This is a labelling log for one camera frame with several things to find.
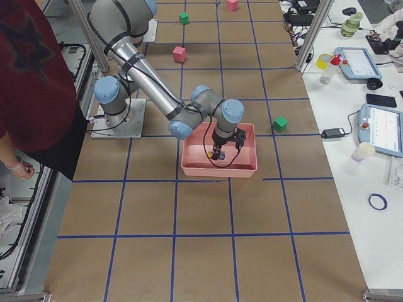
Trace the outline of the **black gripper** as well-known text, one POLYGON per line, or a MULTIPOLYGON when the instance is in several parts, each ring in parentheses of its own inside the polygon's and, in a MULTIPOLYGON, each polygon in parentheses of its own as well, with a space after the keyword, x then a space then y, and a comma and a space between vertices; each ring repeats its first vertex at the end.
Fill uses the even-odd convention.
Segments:
POLYGON ((233 142, 234 137, 235 137, 235 131, 233 131, 232 133, 219 134, 217 130, 214 130, 212 133, 212 139, 213 139, 212 159, 221 159, 222 146, 228 142, 233 142))

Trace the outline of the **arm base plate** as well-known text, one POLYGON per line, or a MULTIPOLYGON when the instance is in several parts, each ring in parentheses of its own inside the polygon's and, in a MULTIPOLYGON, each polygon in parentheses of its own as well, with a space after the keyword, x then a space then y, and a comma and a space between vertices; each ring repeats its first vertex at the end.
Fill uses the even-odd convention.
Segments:
POLYGON ((93 139, 140 139, 145 116, 145 99, 118 100, 100 104, 91 130, 93 139))
POLYGON ((158 20, 151 19, 149 21, 148 30, 144 35, 144 39, 143 39, 144 43, 154 43, 156 41, 157 27, 158 27, 158 20))

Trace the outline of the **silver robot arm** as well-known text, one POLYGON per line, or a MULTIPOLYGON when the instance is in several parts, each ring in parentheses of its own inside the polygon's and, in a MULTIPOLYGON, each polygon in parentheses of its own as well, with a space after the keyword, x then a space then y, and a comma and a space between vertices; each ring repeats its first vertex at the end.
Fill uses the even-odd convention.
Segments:
POLYGON ((209 87, 199 85, 185 104, 177 99, 134 42, 143 38, 150 20, 157 14, 155 1, 96 1, 88 14, 88 22, 104 54, 113 59, 121 71, 143 90, 169 120, 169 131, 184 140, 206 117, 217 120, 212 133, 212 159, 217 160, 221 148, 234 142, 240 150, 246 132, 238 127, 244 113, 237 99, 222 99, 209 87))

